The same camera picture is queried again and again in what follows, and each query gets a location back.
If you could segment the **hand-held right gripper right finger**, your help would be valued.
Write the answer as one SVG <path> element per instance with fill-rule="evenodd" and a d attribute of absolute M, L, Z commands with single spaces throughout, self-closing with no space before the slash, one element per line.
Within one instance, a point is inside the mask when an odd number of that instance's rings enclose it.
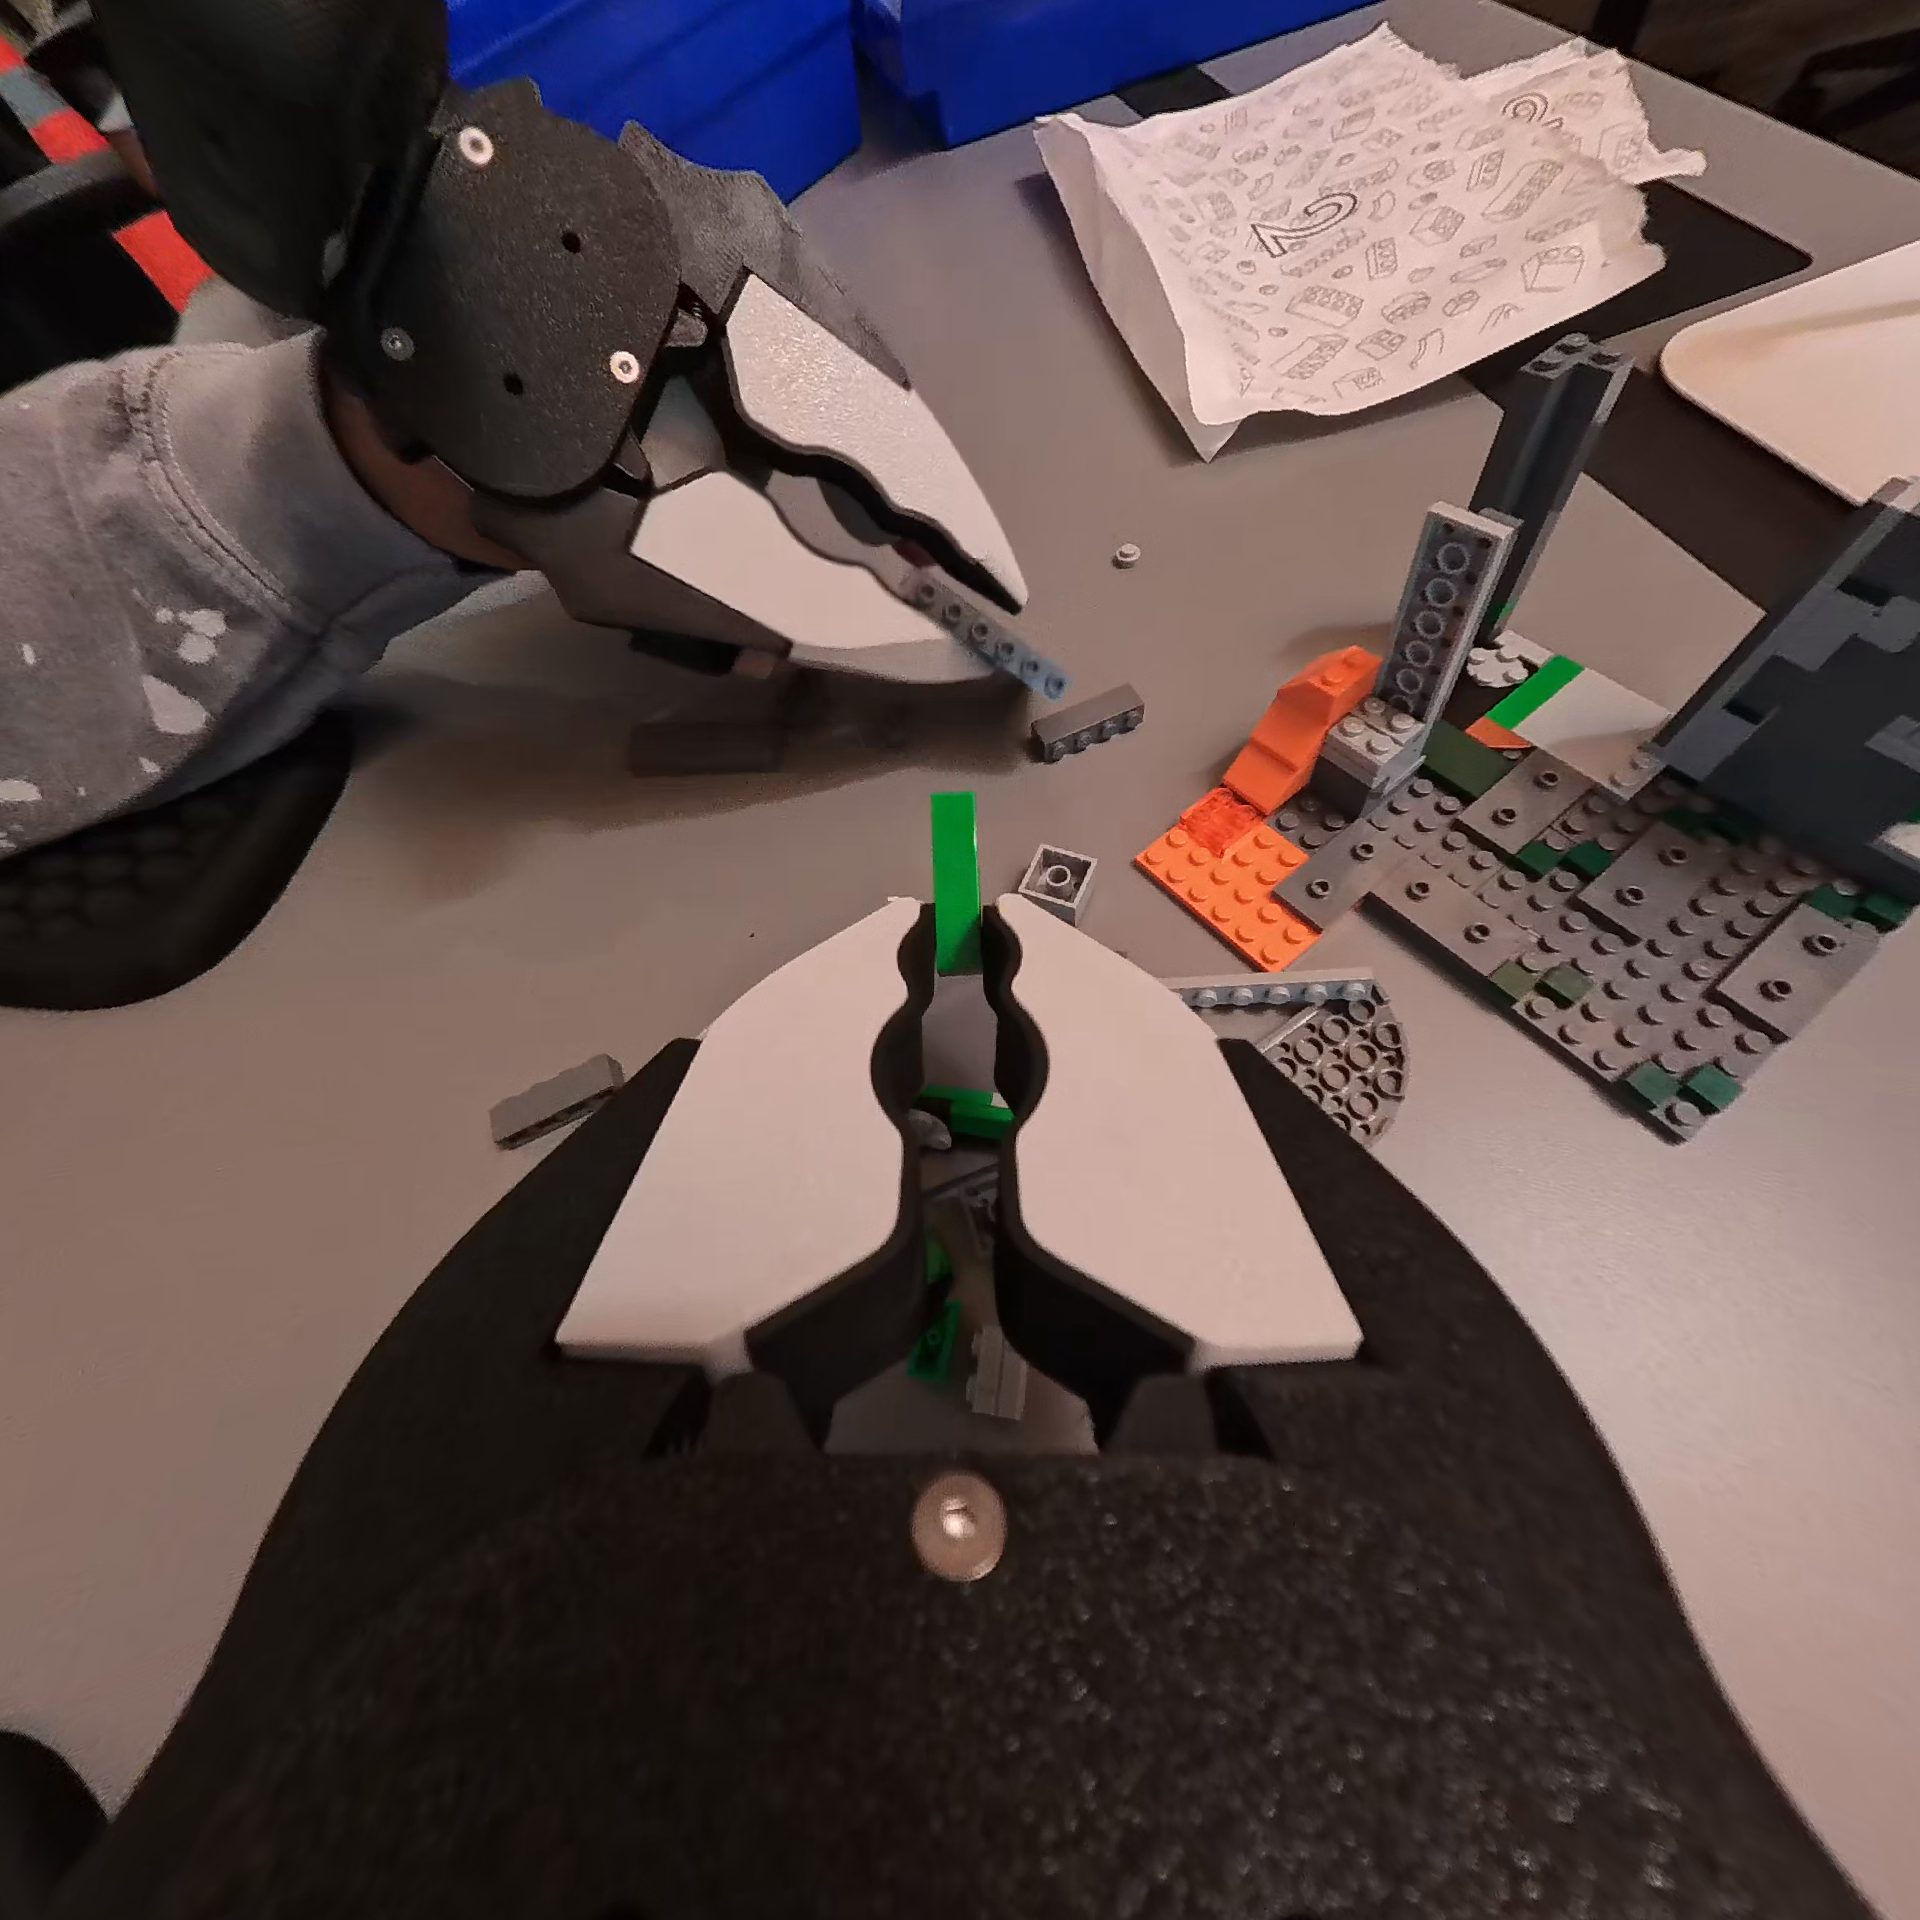
<path fill-rule="evenodd" d="M 1353 1361 L 1360 1324 L 1242 1081 L 1287 1083 L 1022 896 L 987 911 L 999 1327 L 1110 1442 L 1151 1377 Z"/>

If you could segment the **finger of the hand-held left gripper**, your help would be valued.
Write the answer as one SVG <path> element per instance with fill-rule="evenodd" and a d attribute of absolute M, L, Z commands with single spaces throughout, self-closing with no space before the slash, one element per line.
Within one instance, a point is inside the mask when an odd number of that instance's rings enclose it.
<path fill-rule="evenodd" d="M 991 667 L 863 562 L 807 547 L 767 495 L 734 476 L 657 491 L 632 539 L 635 561 L 787 644 L 795 665 L 906 685 L 983 681 Z"/>
<path fill-rule="evenodd" d="M 888 531 L 1017 612 L 1027 580 L 993 504 L 923 399 L 764 279 L 726 317 L 737 419 L 798 473 L 851 491 Z"/>

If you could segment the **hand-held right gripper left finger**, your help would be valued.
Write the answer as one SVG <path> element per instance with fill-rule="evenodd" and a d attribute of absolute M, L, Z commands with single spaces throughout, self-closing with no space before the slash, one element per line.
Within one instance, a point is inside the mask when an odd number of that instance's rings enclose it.
<path fill-rule="evenodd" d="M 936 945 L 931 905 L 890 900 L 711 1021 L 560 1321 L 568 1355 L 778 1377 L 824 1442 L 910 1353 Z"/>

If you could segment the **dark grey studded lego plate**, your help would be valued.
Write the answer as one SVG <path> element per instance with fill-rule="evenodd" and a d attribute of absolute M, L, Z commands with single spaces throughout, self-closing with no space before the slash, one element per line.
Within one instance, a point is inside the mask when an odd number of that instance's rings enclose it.
<path fill-rule="evenodd" d="M 1019 681 L 1047 701 L 1060 701 L 1066 698 L 1071 685 L 1068 673 L 1028 648 L 994 609 L 958 591 L 940 569 L 912 567 L 904 580 L 900 597 L 994 673 Z"/>

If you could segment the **blue plastic bin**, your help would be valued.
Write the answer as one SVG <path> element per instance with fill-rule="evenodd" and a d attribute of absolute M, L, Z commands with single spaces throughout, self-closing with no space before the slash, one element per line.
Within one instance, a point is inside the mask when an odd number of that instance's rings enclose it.
<path fill-rule="evenodd" d="M 858 152 L 851 3 L 450 3 L 450 75 L 767 176 L 791 201 Z"/>
<path fill-rule="evenodd" d="M 852 3 L 858 50 L 946 147 L 1353 12 L 1353 3 Z"/>

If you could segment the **torn printed paper bag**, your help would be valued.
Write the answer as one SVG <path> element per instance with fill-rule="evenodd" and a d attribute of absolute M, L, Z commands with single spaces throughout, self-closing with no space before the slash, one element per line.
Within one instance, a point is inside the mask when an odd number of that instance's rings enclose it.
<path fill-rule="evenodd" d="M 1035 123 L 1099 299 L 1203 460 L 1260 413 L 1352 417 L 1665 266 L 1662 152 L 1619 53 L 1460 75 L 1391 27 L 1238 99 Z"/>

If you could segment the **grey green lego building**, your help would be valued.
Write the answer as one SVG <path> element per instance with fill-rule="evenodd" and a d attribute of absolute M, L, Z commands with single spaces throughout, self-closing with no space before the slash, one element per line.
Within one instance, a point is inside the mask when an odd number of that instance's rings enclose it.
<path fill-rule="evenodd" d="M 1915 917 L 1915 483 L 1668 717 L 1510 626 L 1625 378 L 1580 333 L 1524 364 L 1384 653 L 1287 681 L 1137 868 L 1250 973 L 1372 907 L 1690 1138 Z"/>

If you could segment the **person's left forearm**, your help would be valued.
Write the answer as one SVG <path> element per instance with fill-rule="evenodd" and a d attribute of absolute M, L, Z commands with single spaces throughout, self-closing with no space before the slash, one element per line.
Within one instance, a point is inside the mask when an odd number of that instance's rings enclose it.
<path fill-rule="evenodd" d="M 176 343 L 6 395 L 7 858 L 250 765 L 488 576 L 353 476 L 320 343 Z"/>

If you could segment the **person's left hand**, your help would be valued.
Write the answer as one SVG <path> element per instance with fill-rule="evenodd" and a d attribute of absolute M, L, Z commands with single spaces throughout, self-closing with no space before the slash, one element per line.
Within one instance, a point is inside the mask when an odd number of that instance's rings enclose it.
<path fill-rule="evenodd" d="M 355 481 L 410 533 L 463 565 L 495 571 L 522 567 L 508 547 L 479 533 L 473 495 L 458 473 L 433 458 L 400 458 L 367 401 L 335 375 L 322 380 L 322 403 L 327 431 Z"/>

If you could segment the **orange grey striped cloth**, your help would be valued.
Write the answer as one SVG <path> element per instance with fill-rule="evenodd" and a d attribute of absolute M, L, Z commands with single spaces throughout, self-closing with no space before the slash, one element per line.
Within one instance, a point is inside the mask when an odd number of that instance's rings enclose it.
<path fill-rule="evenodd" d="M 34 148 L 34 167 L 6 184 L 6 256 L 76 234 L 106 234 L 183 315 L 211 268 L 115 145 L 9 41 L 2 45 L 2 103 L 6 123 L 16 123 Z"/>

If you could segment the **white book stand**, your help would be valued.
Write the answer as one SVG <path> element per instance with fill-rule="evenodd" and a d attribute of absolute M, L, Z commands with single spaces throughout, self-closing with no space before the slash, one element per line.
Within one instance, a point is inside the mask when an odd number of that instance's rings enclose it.
<path fill-rule="evenodd" d="M 1830 491 L 1918 476 L 1918 244 L 1678 331 L 1666 381 Z"/>

